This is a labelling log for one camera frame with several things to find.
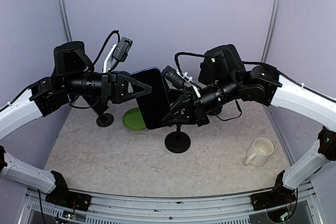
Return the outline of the black tall round-base stand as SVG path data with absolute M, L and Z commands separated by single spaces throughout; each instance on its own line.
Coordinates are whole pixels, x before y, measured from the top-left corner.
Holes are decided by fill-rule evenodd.
M 164 142 L 167 150 L 175 154 L 186 152 L 191 145 L 190 137 L 181 131 L 181 127 L 182 125 L 178 124 L 176 131 L 169 133 Z

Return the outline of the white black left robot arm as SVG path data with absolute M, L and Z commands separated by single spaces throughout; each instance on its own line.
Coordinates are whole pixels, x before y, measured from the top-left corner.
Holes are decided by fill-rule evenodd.
M 1 108 L 1 138 L 27 123 L 46 117 L 76 97 L 83 97 L 88 108 L 97 114 L 99 127 L 110 126 L 114 117 L 107 113 L 108 103 L 121 104 L 150 94 L 150 85 L 131 77 L 126 71 L 115 71 L 125 61 L 133 42 L 123 37 L 106 57 L 103 72 L 95 71 L 85 53 L 82 41 L 67 42 L 54 49 L 55 67 L 50 77 L 29 85 Z

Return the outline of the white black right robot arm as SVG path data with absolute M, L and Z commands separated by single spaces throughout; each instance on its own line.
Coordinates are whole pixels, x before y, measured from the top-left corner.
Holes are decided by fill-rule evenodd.
M 269 192 L 273 205 L 281 204 L 305 179 L 335 160 L 335 99 L 298 83 L 276 67 L 253 62 L 245 69 L 234 45 L 222 45 L 203 54 L 204 88 L 184 90 L 163 117 L 165 125 L 209 123 L 208 113 L 233 100 L 255 101 L 294 111 L 322 125 L 313 146 L 291 167 L 282 171 Z

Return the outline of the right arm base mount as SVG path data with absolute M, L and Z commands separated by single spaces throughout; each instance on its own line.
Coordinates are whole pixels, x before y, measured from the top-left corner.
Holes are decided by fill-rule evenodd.
M 290 203 L 290 201 L 297 201 L 296 190 L 285 188 L 283 185 L 282 179 L 284 173 L 285 171 L 283 170 L 277 175 L 272 190 L 255 193 L 250 196 L 254 211 L 281 206 Z

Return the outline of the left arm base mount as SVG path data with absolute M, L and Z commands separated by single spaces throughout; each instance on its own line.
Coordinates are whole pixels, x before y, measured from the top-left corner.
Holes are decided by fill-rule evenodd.
M 72 210 L 87 212 L 92 197 L 88 194 L 77 193 L 75 191 L 69 190 L 68 185 L 61 173 L 54 170 L 52 170 L 51 173 L 54 176 L 56 187 L 50 193 L 46 194 L 45 201 L 57 206 L 71 208 Z

